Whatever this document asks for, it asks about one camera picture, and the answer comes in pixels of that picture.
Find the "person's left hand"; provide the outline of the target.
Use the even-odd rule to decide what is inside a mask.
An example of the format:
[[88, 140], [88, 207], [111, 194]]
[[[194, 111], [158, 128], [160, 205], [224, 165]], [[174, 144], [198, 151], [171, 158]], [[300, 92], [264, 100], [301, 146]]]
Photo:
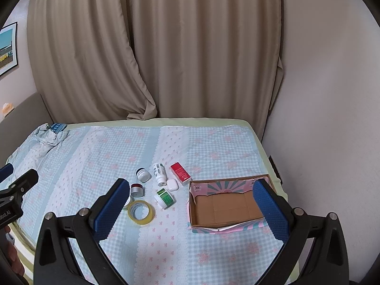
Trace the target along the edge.
[[21, 260], [19, 259], [17, 249], [14, 246], [14, 244], [8, 238], [6, 238], [6, 242], [8, 244], [7, 256], [10, 260], [10, 265], [11, 265], [12, 271], [14, 273], [20, 275], [20, 276], [23, 276], [24, 275], [24, 266], [23, 266]]

